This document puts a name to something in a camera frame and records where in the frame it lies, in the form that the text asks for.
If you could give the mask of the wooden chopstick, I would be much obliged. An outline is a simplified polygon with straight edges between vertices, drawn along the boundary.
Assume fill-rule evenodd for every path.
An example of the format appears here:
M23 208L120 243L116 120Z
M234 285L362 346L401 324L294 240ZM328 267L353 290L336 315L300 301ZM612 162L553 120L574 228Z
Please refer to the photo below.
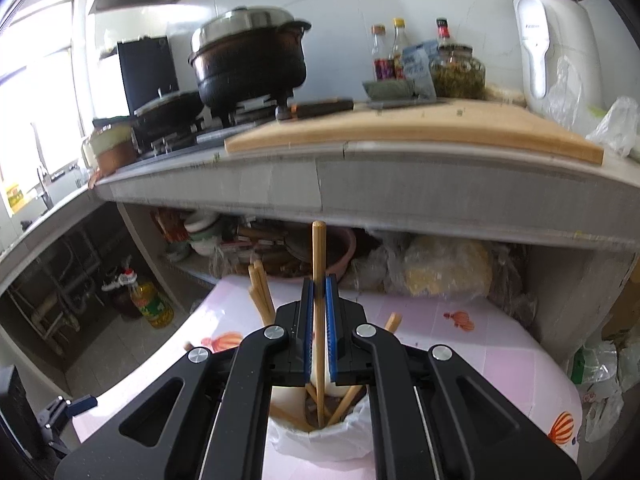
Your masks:
M356 386L351 386L347 390L340 404L337 405L335 412L330 417L328 421L329 426L335 425L337 422L339 422L343 418L347 409L350 407L350 404L352 404L352 401L355 400L356 396L358 396L358 393L360 393L361 389L362 389L362 385L356 385Z
M324 341L326 340L326 300L324 300L324 284L326 284L326 224L315 221L311 227L312 241L312 279L314 280L314 372L316 373L317 420L318 427L326 424L324 412Z
M308 394L309 394L309 396L311 397L311 400L313 400L313 401L314 401L314 403L317 403L317 402L318 402L318 399L317 399L317 390L316 390L316 388L314 388L314 385L313 385L313 384L307 384L307 385L305 386L305 390L307 391L307 393L308 393ZM332 412L331 412L331 411L330 411L326 406L323 408L323 411L324 411L324 414L325 414L326 416L328 416L328 417L331 417L331 416L332 416Z
M398 330L398 327L402 321L402 315L397 312L393 312L390 317L387 319L384 328L390 332L395 333Z
M273 305L271 292L268 286L267 274L260 260L256 260L248 267L250 276L250 288L248 293L254 301L254 305L262 318L262 324L271 325L276 320L276 308Z
M282 408L279 408L276 404L270 404L269 414L272 418L283 420L298 431L311 432L314 430L314 427L309 425L308 422L282 410Z

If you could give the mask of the pink plastic basin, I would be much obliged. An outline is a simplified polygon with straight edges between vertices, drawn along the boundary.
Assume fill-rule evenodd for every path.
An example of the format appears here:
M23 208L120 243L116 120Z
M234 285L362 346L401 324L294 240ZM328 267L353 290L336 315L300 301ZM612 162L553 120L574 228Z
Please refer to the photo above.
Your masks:
M298 275L311 274L311 226L289 232L284 238L288 253L299 262ZM326 228L326 273L340 280L356 250L356 235L352 229L340 226Z

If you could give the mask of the yellow bagged goods under counter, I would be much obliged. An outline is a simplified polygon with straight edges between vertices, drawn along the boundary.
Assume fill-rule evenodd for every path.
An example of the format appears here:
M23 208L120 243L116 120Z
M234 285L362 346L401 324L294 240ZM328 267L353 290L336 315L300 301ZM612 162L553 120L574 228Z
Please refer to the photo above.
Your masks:
M420 235L401 257L400 276L413 297L487 297L491 254L478 240Z

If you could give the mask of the yellow cooking oil bottle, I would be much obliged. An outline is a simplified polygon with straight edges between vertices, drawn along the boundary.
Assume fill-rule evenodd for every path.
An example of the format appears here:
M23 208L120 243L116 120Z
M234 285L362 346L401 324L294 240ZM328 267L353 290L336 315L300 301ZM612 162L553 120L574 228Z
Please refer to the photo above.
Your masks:
M147 278L140 278L134 270L127 268L119 275L119 283L128 289L129 297L156 330L167 327L174 319L174 310L160 296L155 285Z

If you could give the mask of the stacked white bowls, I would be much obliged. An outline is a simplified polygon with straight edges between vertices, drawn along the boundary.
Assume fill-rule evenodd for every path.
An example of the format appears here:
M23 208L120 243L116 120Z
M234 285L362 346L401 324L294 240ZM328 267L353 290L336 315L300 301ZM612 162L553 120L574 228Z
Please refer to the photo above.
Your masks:
M197 254L212 256L222 240L220 214L211 211L194 211L183 222L189 235L189 243Z

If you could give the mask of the gas stove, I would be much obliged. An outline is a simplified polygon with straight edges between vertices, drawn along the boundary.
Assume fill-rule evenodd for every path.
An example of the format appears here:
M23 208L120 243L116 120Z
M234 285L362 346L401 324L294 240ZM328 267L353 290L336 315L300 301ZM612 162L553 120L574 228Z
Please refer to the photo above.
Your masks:
M221 148L224 141L239 133L273 122L276 119L276 101L248 101L227 118L212 117L203 110L193 122L174 128L134 134L138 159L165 156L191 148Z

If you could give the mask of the clear sauce bottle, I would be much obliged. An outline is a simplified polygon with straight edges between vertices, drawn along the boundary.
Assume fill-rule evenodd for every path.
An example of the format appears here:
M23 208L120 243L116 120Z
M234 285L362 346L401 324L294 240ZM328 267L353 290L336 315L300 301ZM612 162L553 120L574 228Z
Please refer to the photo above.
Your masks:
M386 51L386 29L382 24L371 26L372 35L372 62L376 80L388 78L387 51Z

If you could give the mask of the yellow-capped sauce bottle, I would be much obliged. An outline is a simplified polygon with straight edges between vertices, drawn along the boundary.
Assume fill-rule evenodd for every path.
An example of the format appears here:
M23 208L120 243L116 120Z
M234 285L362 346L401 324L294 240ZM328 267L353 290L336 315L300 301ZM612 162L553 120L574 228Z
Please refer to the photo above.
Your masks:
M394 41L390 51L390 60L393 62L396 79L404 79L404 64L402 64L402 52L406 47L405 21L402 18L393 18Z

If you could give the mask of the wooden cutting board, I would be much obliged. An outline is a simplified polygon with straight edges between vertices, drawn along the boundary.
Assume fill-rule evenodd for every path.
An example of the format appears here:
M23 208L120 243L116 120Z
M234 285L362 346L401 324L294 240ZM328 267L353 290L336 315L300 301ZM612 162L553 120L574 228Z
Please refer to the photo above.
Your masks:
M270 122L224 141L229 153L344 142L435 142L506 148L600 166L604 149L524 108L447 100L393 110L352 110Z

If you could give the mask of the blue snack packet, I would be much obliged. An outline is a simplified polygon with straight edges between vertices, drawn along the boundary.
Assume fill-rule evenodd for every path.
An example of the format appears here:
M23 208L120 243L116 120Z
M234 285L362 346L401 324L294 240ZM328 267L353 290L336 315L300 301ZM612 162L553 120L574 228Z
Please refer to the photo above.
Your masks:
M436 40L427 40L422 44L406 47L401 57L405 77L412 83L414 93L430 101L437 98L430 69L437 48Z

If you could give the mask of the large black cooking pot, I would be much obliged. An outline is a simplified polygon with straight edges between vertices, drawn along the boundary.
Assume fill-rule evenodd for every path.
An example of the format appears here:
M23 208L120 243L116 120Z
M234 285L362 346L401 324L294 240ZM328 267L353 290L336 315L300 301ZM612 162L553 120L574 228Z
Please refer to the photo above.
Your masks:
M213 114L268 98L284 104L306 80L303 36L311 24L276 6L237 6L200 26L189 64Z

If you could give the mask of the brown and cream ceramic pot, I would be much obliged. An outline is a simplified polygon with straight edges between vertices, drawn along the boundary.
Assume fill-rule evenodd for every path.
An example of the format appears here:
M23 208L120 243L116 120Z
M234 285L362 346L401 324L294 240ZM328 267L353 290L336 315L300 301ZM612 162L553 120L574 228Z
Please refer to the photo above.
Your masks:
M115 122L95 128L88 137L86 144L96 161L96 169L103 177L108 177L137 160L133 133L128 122Z

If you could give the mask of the plastic bags on floor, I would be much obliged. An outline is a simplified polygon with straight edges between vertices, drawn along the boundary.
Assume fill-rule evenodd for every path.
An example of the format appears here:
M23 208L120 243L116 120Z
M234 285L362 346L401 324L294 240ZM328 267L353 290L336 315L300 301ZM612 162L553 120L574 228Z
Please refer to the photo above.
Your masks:
M584 441L621 434L639 411L639 327L608 335L597 328L570 364L570 380L585 412Z

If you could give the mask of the cardboard box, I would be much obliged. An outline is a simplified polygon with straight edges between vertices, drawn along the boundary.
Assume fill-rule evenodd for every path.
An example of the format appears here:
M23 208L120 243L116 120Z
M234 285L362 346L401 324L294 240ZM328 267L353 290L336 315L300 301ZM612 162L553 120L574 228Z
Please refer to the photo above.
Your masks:
M636 264L602 328L603 339L621 341L639 321L639 287L639 265Z

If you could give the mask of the clear plastic bag on counter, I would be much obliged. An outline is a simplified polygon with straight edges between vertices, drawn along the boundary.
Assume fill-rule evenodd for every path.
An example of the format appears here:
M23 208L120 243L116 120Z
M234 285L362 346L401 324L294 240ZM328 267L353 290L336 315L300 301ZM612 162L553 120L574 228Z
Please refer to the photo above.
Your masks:
M629 96L620 96L586 139L627 157L636 146L638 131L639 103Z

